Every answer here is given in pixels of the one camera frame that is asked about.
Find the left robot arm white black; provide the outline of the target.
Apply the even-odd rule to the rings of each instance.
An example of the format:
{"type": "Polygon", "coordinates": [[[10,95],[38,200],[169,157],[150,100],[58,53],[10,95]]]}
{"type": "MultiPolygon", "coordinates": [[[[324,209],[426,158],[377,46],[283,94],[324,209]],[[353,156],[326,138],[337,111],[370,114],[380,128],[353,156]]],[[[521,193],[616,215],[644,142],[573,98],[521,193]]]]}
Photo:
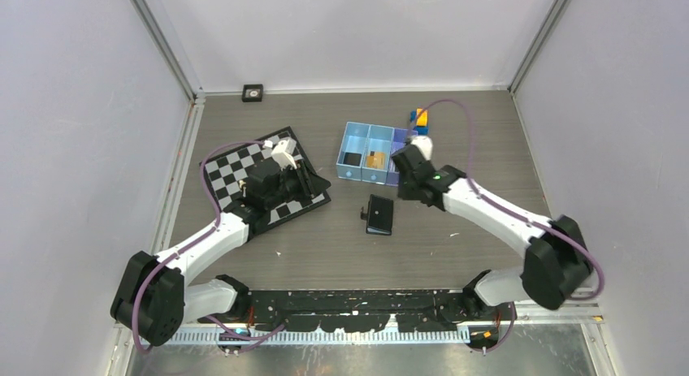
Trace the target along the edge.
{"type": "Polygon", "coordinates": [[[157,255],[140,251],[130,257],[110,315],[136,340],[153,347],[166,343],[182,324],[208,315],[242,321],[249,312],[243,283],[227,275],[199,285],[193,280],[225,254],[266,232],[272,211],[280,205],[306,205],[331,185],[302,160],[286,166],[273,159],[260,162],[240,182],[240,196],[192,239],[157,255]]]}

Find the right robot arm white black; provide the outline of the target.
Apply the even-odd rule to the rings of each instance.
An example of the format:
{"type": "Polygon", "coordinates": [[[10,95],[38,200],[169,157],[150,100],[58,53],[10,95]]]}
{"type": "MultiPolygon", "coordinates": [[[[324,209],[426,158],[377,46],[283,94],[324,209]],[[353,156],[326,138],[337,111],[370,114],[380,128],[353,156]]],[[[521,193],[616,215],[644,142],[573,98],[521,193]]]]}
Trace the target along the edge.
{"type": "Polygon", "coordinates": [[[467,219],[522,258],[519,266],[485,270],[471,280],[459,296],[463,311],[480,320],[514,301],[557,310],[572,299],[594,271],[579,224],[566,215],[552,219],[524,210],[453,166],[436,169],[430,153],[412,140],[392,155],[400,174],[399,198],[467,219]]]}

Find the tan grey striped credit card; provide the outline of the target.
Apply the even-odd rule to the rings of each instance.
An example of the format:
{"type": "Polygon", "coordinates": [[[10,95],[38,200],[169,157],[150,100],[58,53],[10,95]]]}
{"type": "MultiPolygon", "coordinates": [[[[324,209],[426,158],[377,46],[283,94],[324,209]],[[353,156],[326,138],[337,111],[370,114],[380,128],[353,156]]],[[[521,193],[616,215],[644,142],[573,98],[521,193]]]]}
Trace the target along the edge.
{"type": "Polygon", "coordinates": [[[387,154],[381,151],[370,151],[366,156],[365,167],[376,170],[384,170],[387,165],[387,154]]]}

